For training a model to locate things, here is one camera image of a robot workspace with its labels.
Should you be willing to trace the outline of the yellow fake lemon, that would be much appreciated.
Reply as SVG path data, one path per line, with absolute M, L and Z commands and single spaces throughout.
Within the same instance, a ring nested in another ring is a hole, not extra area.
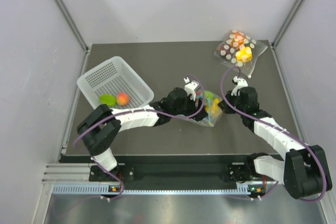
M 218 106 L 218 104 L 221 102 L 219 98 L 215 98 L 214 100 L 207 100 L 206 106 L 205 106 L 205 111 L 208 113 L 208 116 L 210 118 L 212 117 L 218 117 L 221 115 L 222 110 Z

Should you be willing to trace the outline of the clear blue zip top bag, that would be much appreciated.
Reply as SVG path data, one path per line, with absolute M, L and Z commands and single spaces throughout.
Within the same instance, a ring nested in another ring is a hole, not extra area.
M 204 117 L 200 121 L 196 121 L 195 119 L 186 119 L 186 121 L 200 126 L 214 127 L 217 120 L 223 114 L 222 109 L 218 106 L 222 102 L 222 98 L 208 90 L 205 90 L 205 98 L 203 109 L 206 113 L 200 112 Z

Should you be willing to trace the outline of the green fake pear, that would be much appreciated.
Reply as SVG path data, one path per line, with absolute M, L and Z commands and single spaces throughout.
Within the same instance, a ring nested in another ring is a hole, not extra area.
M 206 97 L 206 99 L 214 100 L 215 99 L 215 94 L 206 90 L 205 91 L 205 97 Z

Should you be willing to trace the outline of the orange peach fake fruit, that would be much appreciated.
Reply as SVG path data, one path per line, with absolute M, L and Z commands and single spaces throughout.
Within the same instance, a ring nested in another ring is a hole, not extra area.
M 120 106 L 126 106 L 129 103 L 130 98 L 129 98 L 128 94 L 126 94 L 124 92 L 119 92 L 117 94 L 116 101 L 117 101 L 118 105 L 120 105 Z

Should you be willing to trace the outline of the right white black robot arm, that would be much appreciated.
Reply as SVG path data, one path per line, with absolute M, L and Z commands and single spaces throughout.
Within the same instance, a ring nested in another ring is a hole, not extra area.
M 245 160 L 248 178 L 270 177 L 283 184 L 292 198 L 306 202 L 319 202 L 332 189 L 324 149 L 307 145 L 261 110 L 255 88 L 235 87 L 223 94 L 219 106 L 226 114 L 240 114 L 243 125 L 281 156 L 278 160 L 267 153 L 249 155 Z

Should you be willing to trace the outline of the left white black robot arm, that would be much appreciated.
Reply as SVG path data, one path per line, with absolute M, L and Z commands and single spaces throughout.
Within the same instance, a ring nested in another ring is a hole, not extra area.
M 196 101 L 196 92 L 175 88 L 166 97 L 135 109 L 111 109 L 106 104 L 98 106 L 77 127 L 78 141 L 82 141 L 93 161 L 101 168 L 107 180 L 119 174 L 117 160 L 110 148 L 118 133 L 139 127 L 156 127 L 172 118 L 199 122 L 208 117 L 205 98 Z

